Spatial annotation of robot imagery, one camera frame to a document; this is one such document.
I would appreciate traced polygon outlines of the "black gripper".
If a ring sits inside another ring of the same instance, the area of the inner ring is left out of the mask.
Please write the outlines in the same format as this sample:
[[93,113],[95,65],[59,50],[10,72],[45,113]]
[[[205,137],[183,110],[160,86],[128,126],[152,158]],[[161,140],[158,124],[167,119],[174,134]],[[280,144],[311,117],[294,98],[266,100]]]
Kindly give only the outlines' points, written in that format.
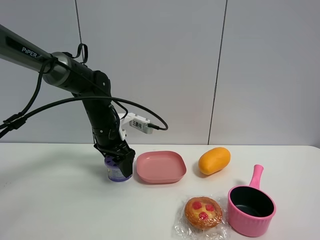
[[113,142],[107,146],[101,146],[95,143],[97,149],[104,157],[112,157],[117,161],[117,166],[125,178],[133,174],[133,162],[136,152],[131,149],[128,143],[124,141]]

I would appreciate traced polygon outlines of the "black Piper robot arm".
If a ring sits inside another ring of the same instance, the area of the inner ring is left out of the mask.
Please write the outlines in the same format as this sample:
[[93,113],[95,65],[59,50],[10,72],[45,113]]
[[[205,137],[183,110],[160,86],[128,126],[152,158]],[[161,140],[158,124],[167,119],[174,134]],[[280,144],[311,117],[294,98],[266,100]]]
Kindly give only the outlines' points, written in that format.
[[132,175],[135,151],[127,144],[120,117],[111,103],[111,82],[106,74],[91,70],[67,52],[48,53],[4,26],[0,27],[0,57],[38,72],[40,81],[82,101],[94,147],[104,157],[112,157],[124,177]]

